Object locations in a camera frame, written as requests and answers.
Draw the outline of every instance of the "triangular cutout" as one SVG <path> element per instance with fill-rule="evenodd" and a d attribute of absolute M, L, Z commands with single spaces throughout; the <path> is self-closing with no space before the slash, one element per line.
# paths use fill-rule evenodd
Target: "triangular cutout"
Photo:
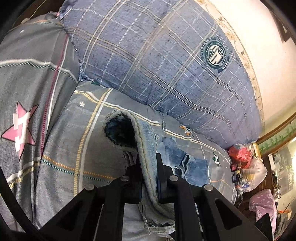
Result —
<path fill-rule="evenodd" d="M 220 199 L 215 201 L 226 230 L 240 226 L 242 221 Z"/>
<path fill-rule="evenodd" d="M 60 228 L 73 231 L 82 204 L 82 201 L 76 203 L 76 205 L 57 223 L 57 225 Z"/>

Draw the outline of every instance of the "pink cloth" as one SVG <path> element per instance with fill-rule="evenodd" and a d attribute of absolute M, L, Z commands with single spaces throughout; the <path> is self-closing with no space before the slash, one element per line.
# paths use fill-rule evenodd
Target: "pink cloth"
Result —
<path fill-rule="evenodd" d="M 264 214 L 268 213 L 273 233 L 276 230 L 276 205 L 270 189 L 264 189 L 249 200 L 249 210 L 256 212 L 256 221 L 258 221 Z"/>

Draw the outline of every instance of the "plastic bag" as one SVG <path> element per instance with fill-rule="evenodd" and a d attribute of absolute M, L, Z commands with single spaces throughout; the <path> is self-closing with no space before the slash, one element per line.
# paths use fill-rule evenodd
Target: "plastic bag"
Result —
<path fill-rule="evenodd" d="M 249 192 L 255 189 L 266 177 L 267 169 L 262 159 L 254 157 L 250 162 L 250 167 L 240 169 L 241 181 L 237 189 L 242 192 Z"/>
<path fill-rule="evenodd" d="M 252 153 L 248 147 L 245 147 L 241 144 L 233 145 L 230 147 L 228 154 L 233 162 L 237 164 L 240 163 L 242 168 L 249 168 L 252 159 Z"/>

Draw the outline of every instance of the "pink stripe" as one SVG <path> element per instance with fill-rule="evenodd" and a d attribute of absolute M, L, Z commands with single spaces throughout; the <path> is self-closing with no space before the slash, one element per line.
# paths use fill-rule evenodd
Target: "pink stripe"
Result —
<path fill-rule="evenodd" d="M 50 102 L 51 95 L 54 94 L 53 93 L 54 83 L 57 80 L 57 74 L 59 72 L 59 68 L 60 68 L 60 65 L 61 65 L 62 60 L 63 60 L 63 56 L 64 56 L 64 53 L 65 53 L 65 47 L 66 47 L 67 39 L 68 39 L 68 36 L 66 36 L 66 38 L 65 38 L 65 42 L 64 42 L 64 46 L 63 46 L 63 51 L 61 53 L 61 58 L 59 60 L 58 66 L 56 67 L 56 69 L 54 71 L 54 76 L 52 78 L 52 85 L 50 87 L 50 91 L 49 91 L 49 94 L 48 94 L 48 99 L 47 99 L 47 102 L 46 102 L 46 105 L 45 105 L 45 108 L 44 108 L 43 123 L 42 123 L 42 133 L 41 133 L 40 156 L 43 155 L 44 136 L 45 136 L 45 126 L 46 126 L 46 117 L 47 117 L 47 111 L 48 111 L 48 104 Z"/>

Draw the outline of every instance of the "blue denim fabric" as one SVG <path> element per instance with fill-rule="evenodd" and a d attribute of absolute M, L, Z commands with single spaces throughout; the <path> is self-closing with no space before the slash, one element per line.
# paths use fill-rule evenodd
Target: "blue denim fabric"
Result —
<path fill-rule="evenodd" d="M 194 158 L 176 145 L 174 137 L 164 137 L 157 151 L 161 154 L 163 164 L 173 169 L 174 175 L 184 178 L 189 184 L 203 186 L 209 183 L 207 160 Z"/>
<path fill-rule="evenodd" d="M 248 74 L 194 0 L 68 0 L 60 14 L 80 79 L 117 89 L 222 148 L 259 137 Z"/>

